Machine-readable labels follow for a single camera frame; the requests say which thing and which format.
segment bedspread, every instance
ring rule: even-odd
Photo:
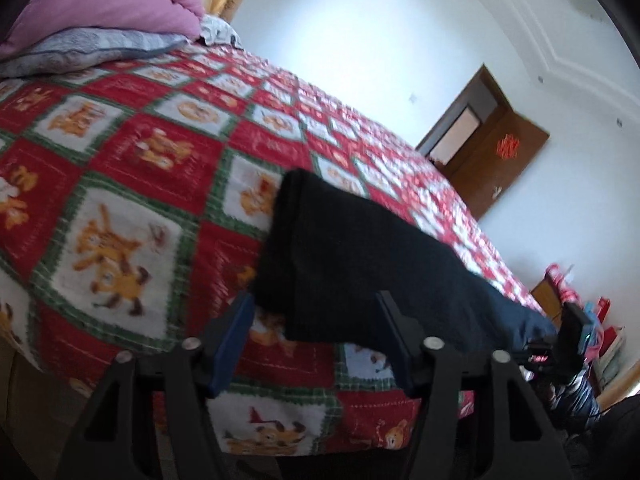
[[[539,308],[407,143],[263,59],[192,44],[0,82],[0,332],[87,395],[120,349],[197,335],[253,278],[294,167],[381,203]],[[288,341],[258,308],[209,409],[224,451],[304,455],[403,447],[418,402],[383,355]]]

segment dark blue fabric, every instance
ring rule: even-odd
[[[307,171],[287,173],[258,261],[256,304],[286,316],[291,340],[380,349],[370,316],[380,290],[426,335],[463,352],[520,350],[556,333],[542,314],[469,272],[448,245],[381,205]]]

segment pink blanket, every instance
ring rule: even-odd
[[[130,28],[197,38],[203,15],[202,0],[31,0],[0,44],[0,59],[71,27]]]

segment silver screw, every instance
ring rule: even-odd
[[[188,337],[182,342],[182,348],[185,350],[195,350],[201,344],[197,337]]]
[[[424,346],[429,350],[442,350],[444,348],[444,341],[432,335],[424,340]]]
[[[123,350],[116,355],[116,362],[123,365],[124,363],[128,363],[133,359],[133,354],[129,352],[129,350]]]
[[[511,361],[511,356],[509,355],[508,352],[505,352],[504,350],[496,350],[493,353],[494,356],[494,360],[499,362],[500,364],[507,364],[509,361]]]

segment brown door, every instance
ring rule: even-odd
[[[486,213],[516,180],[549,134],[509,110],[483,137],[449,177],[476,219]]]

